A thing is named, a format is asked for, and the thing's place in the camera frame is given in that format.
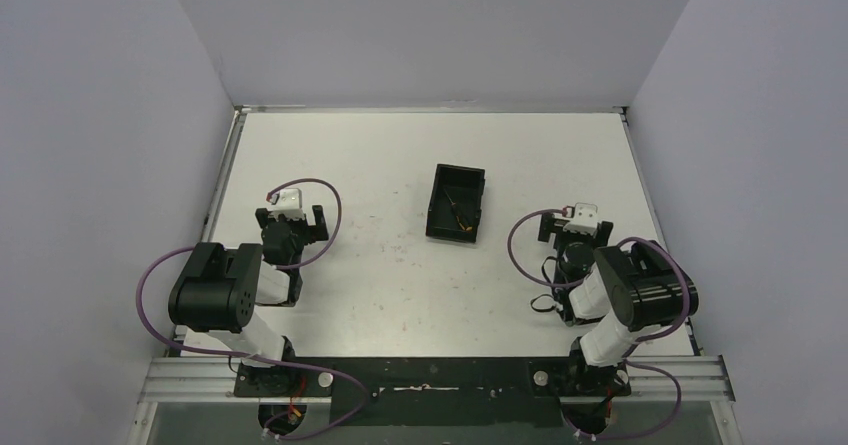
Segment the yellow handled screwdriver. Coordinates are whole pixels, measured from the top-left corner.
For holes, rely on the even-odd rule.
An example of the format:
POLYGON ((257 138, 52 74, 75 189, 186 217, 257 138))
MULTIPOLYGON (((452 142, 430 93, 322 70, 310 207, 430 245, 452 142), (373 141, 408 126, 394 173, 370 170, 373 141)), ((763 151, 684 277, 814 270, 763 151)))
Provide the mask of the yellow handled screwdriver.
POLYGON ((466 219, 458 203, 451 197, 447 189, 443 190, 445 197, 448 200, 450 209, 457 222, 459 229, 465 233, 471 233, 474 230, 473 225, 466 219))

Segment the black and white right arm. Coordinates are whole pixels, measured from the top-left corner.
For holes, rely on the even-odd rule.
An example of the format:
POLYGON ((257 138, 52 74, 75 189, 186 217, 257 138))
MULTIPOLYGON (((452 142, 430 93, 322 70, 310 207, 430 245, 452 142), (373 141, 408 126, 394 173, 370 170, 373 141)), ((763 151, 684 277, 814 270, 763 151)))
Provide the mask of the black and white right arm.
POLYGON ((586 203, 531 212, 511 227, 508 257, 524 277, 530 274, 518 262, 514 238, 533 218, 540 221, 539 240, 554 243, 555 271, 536 281, 566 325, 586 329, 567 355, 548 360, 330 356, 322 361, 326 375, 359 378, 372 399, 385 391, 471 390, 498 398, 516 390, 532 398, 586 397, 607 404, 629 395, 630 357, 638 346, 675 332, 697 310, 694 284, 654 241, 631 237, 610 244, 611 223, 599 220, 597 209, 586 203))

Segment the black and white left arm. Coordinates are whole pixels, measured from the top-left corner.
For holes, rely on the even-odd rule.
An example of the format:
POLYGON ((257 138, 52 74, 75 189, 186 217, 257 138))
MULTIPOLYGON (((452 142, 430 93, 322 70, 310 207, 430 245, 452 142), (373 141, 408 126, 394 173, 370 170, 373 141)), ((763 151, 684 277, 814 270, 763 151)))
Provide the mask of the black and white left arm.
POLYGON ((322 206, 313 206, 312 213, 308 221, 302 211, 258 209, 260 242, 234 249, 198 243, 172 288, 172 322, 205 333, 235 353, 238 396, 289 396, 305 384, 304 372, 285 361, 295 356, 291 341, 255 309, 297 304, 304 249, 329 239, 322 206))

